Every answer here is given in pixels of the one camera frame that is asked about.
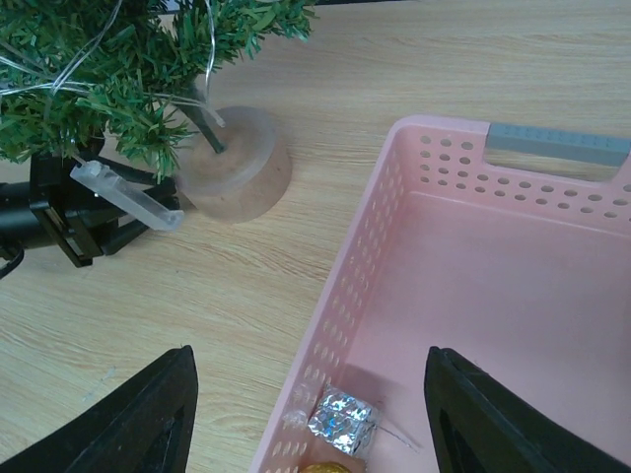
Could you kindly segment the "silver glitter gift ornament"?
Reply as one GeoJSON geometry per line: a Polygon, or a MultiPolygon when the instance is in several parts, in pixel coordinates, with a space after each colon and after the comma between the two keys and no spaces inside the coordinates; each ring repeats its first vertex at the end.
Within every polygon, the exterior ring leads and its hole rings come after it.
{"type": "Polygon", "coordinates": [[[315,437],[342,453],[366,459],[380,420],[378,408],[328,384],[307,426],[315,437]]]}

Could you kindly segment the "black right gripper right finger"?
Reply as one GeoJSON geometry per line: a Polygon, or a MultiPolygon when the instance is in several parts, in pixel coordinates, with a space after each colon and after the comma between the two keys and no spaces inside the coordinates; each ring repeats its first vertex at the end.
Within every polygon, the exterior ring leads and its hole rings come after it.
{"type": "Polygon", "coordinates": [[[432,346],[424,397],[441,472],[628,472],[450,348],[432,346]]]}

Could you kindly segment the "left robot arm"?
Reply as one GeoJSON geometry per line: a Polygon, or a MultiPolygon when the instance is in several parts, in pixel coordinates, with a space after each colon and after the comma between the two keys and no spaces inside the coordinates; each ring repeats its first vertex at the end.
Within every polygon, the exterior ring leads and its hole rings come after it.
{"type": "Polygon", "coordinates": [[[149,230],[174,231],[182,220],[170,177],[156,183],[147,171],[89,151],[68,161],[41,155],[31,159],[28,181],[1,184],[1,276],[28,249],[57,246],[80,268],[149,230]]]}

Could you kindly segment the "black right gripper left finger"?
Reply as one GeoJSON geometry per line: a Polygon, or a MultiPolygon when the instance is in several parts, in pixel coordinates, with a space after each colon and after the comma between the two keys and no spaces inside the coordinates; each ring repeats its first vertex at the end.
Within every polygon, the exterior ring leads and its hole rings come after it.
{"type": "Polygon", "coordinates": [[[111,394],[1,464],[3,472],[184,472],[198,376],[189,345],[170,349],[111,394]]]}

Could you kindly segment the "clear plastic battery box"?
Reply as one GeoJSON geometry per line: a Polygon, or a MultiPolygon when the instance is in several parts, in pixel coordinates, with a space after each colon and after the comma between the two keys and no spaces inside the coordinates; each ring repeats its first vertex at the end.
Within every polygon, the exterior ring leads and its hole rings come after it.
{"type": "Polygon", "coordinates": [[[101,162],[78,164],[70,171],[70,176],[151,230],[172,232],[183,221],[183,211],[169,210],[101,162]]]}

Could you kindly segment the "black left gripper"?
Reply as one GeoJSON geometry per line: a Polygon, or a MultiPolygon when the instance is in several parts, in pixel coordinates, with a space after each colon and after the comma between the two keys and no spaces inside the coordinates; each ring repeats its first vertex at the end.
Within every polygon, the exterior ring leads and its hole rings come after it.
{"type": "MultiPolygon", "coordinates": [[[[158,182],[149,171],[103,157],[97,160],[132,184],[144,185],[143,192],[155,200],[177,201],[171,177],[158,182]]],[[[28,249],[56,246],[75,266],[85,267],[96,257],[118,253],[149,230],[138,220],[122,226],[118,218],[98,221],[96,215],[105,209],[105,201],[72,179],[70,170],[51,155],[31,159],[28,203],[35,222],[27,233],[28,249]]]]}

